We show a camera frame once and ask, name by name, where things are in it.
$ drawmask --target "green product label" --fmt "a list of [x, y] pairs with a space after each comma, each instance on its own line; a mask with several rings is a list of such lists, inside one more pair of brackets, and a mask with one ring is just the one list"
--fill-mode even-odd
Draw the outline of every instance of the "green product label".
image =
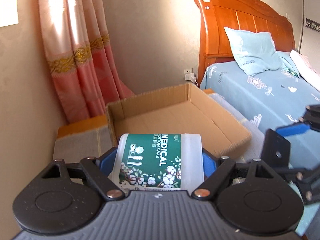
[[181, 182], [180, 134], [129, 134], [119, 182], [123, 186], [178, 189]]

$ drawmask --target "wooden headboard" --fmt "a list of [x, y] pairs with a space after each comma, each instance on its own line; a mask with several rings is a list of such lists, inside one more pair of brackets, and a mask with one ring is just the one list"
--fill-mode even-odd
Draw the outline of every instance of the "wooden headboard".
[[260, 0], [194, 0], [201, 12], [198, 83], [213, 63], [234, 60], [224, 27], [270, 32], [277, 50], [295, 49], [292, 25]]

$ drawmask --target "wall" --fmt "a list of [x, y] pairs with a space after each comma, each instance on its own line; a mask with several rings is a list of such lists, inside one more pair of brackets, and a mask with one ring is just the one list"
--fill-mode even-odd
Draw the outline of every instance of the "wall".
[[[320, 0], [304, 0], [304, 17], [320, 23]], [[304, 27], [300, 53], [320, 71], [320, 33]]]
[[18, 0], [19, 23], [0, 28], [0, 238], [19, 228], [12, 201], [52, 159], [65, 124], [46, 60], [37, 0]]
[[[103, 0], [120, 79], [135, 93], [182, 83], [197, 71], [200, 12], [193, 0]], [[302, 0], [262, 0], [288, 13], [296, 46]]]

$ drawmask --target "light blue pillow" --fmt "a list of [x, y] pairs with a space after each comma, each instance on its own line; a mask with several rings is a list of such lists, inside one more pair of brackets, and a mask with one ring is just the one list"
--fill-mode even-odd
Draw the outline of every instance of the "light blue pillow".
[[284, 52], [284, 51], [277, 51], [283, 65], [281, 69], [289, 68], [291, 71], [295, 72], [297, 74], [297, 77], [299, 77], [300, 73], [297, 69], [295, 63], [292, 61], [290, 57], [290, 52]]
[[224, 29], [230, 41], [233, 57], [248, 76], [282, 68], [270, 33], [253, 33], [228, 27]]

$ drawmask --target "open cardboard box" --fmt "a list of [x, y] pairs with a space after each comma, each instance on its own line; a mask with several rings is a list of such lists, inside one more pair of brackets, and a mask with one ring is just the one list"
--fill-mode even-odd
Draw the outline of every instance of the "open cardboard box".
[[196, 86], [167, 87], [107, 105], [113, 146], [124, 133], [194, 133], [216, 157], [240, 157], [251, 134]]

